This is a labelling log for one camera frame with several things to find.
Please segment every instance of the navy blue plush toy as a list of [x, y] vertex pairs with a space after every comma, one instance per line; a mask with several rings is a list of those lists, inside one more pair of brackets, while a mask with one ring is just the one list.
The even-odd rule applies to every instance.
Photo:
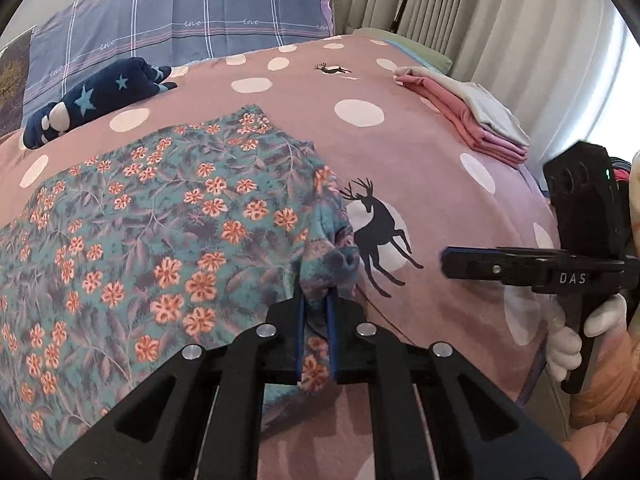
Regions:
[[141, 57], [115, 61], [74, 86], [59, 103], [34, 112], [24, 129], [24, 145], [36, 150], [78, 126], [176, 88], [176, 83], [161, 83], [170, 73], [170, 66], [156, 68]]

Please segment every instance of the floral garment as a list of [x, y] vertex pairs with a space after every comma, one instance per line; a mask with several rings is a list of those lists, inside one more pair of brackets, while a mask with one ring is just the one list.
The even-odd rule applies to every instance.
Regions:
[[[50, 178], [0, 251], [0, 409], [47, 471], [181, 347], [230, 343], [297, 276], [312, 301], [348, 291], [359, 261], [335, 175], [255, 106]], [[267, 420], [322, 388], [327, 358], [308, 338]]]

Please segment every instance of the silver screw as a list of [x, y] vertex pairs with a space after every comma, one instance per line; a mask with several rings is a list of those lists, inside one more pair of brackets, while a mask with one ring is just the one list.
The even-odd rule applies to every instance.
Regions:
[[276, 327], [274, 327], [273, 325], [270, 325], [269, 323], [264, 323], [260, 325], [258, 328], [255, 329], [255, 331], [260, 337], [271, 337], [273, 335], [276, 335], [276, 332], [277, 332]]
[[373, 323], [360, 323], [356, 327], [356, 331], [363, 337], [370, 337], [372, 335], [376, 335], [378, 329]]
[[433, 353], [438, 357], [451, 357], [453, 355], [453, 348], [449, 343], [436, 343], [433, 345]]
[[182, 357], [189, 361], [193, 361], [202, 355], [202, 347], [198, 345], [185, 346], [182, 349]]

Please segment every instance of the leaping deer print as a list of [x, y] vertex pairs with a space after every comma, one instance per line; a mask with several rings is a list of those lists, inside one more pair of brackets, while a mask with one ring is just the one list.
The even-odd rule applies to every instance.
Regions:
[[[406, 234], [402, 229], [396, 229], [396, 220], [393, 218], [386, 206], [373, 196], [373, 183], [369, 179], [367, 179], [366, 182], [363, 182], [361, 178], [357, 181], [353, 180], [352, 182], [363, 187], [367, 192], [366, 196], [361, 193], [354, 194], [353, 189], [351, 189], [351, 183], [349, 183], [346, 190], [340, 190], [341, 195], [347, 200], [362, 202], [367, 213], [371, 213], [371, 210], [373, 209], [373, 218], [367, 225], [358, 229], [354, 233], [354, 241], [360, 250], [360, 256], [364, 261], [364, 268], [367, 272], [367, 276], [369, 277], [369, 281], [382, 296], [385, 298], [391, 298], [391, 295], [383, 290], [376, 283], [376, 280], [373, 279], [371, 265], [373, 264], [373, 267], [384, 274], [392, 283], [399, 286], [403, 286], [405, 283], [398, 280], [380, 265], [379, 247], [391, 243], [393, 247], [395, 247], [396, 250], [405, 257], [405, 259], [414, 265], [414, 267], [417, 269], [423, 269], [424, 266], [420, 265], [412, 259], [411, 256], [409, 256], [409, 254], [411, 254], [411, 247], [409, 247], [409, 241], [406, 239]], [[398, 242], [396, 242], [394, 239], [395, 237], [402, 238], [406, 251], [398, 244]]]

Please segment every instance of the hand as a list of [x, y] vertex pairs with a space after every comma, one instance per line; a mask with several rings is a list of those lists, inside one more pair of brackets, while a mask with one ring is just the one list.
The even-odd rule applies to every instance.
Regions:
[[[549, 325], [549, 334], [546, 340], [546, 363], [552, 377], [561, 382], [566, 379], [569, 370], [575, 370], [580, 366], [582, 341], [574, 330], [565, 325], [564, 310], [556, 298], [552, 298], [549, 302], [548, 309], [545, 311], [545, 319]], [[616, 329], [625, 320], [625, 298], [616, 294], [587, 318], [584, 324], [584, 335], [597, 337], [605, 333], [616, 332]]]

